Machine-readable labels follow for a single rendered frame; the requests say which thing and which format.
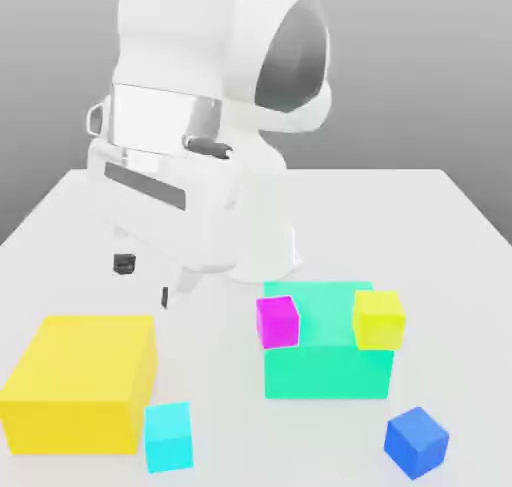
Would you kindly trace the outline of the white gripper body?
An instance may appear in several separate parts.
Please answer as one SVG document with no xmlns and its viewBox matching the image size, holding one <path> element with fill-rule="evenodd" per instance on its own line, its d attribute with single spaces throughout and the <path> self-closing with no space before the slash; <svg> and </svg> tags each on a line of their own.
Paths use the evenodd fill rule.
<svg viewBox="0 0 512 487">
<path fill-rule="evenodd" d="M 225 271 L 237 262 L 234 207 L 240 167 L 189 151 L 178 156 L 94 139 L 87 158 L 93 211 L 184 267 Z"/>
</svg>

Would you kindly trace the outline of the small yellow cube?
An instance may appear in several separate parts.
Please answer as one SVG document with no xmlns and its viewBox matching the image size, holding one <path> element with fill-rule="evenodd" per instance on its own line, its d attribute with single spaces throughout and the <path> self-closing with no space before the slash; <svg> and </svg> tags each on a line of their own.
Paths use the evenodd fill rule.
<svg viewBox="0 0 512 487">
<path fill-rule="evenodd" d="M 403 342 L 405 321 L 404 307 L 395 291 L 355 292 L 352 325 L 360 350 L 399 350 Z"/>
</svg>

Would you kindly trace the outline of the large green box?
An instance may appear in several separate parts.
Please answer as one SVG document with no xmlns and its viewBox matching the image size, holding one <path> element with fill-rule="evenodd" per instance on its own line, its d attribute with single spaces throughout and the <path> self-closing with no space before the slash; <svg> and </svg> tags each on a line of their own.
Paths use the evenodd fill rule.
<svg viewBox="0 0 512 487">
<path fill-rule="evenodd" d="M 370 282 L 279 281 L 264 296 L 289 296 L 300 317 L 296 346 L 266 350 L 268 399 L 385 399 L 394 353 L 360 350 L 352 327 L 354 295 Z"/>
</svg>

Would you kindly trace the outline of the small cyan cube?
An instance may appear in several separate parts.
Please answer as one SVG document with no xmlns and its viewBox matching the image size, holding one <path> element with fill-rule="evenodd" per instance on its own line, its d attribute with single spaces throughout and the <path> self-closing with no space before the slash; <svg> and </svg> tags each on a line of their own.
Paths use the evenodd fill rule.
<svg viewBox="0 0 512 487">
<path fill-rule="evenodd" d="M 194 466 L 188 402 L 145 408 L 144 451 L 147 469 L 151 474 Z"/>
</svg>

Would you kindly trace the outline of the small magenta cube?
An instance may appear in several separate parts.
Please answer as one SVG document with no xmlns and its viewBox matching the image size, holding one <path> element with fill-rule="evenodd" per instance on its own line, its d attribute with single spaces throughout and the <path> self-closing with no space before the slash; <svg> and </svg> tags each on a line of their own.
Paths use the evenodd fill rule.
<svg viewBox="0 0 512 487">
<path fill-rule="evenodd" d="M 299 343 L 300 316 L 291 296 L 256 301 L 257 333 L 264 350 L 293 347 Z"/>
</svg>

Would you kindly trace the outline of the large yellow box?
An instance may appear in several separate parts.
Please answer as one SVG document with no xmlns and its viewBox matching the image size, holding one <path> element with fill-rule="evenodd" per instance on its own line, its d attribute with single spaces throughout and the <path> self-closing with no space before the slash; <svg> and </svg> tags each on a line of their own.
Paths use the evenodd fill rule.
<svg viewBox="0 0 512 487">
<path fill-rule="evenodd" d="M 14 455 L 134 455 L 157 370 L 150 316 L 48 316 L 0 390 Z"/>
</svg>

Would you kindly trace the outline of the small blue cube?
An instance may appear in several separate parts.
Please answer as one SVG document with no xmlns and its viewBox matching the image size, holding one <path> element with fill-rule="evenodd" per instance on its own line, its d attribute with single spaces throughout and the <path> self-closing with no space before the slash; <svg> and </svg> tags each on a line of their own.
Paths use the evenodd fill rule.
<svg viewBox="0 0 512 487">
<path fill-rule="evenodd" d="M 384 451 L 410 480 L 440 466 L 449 433 L 423 408 L 415 407 L 387 423 Z"/>
</svg>

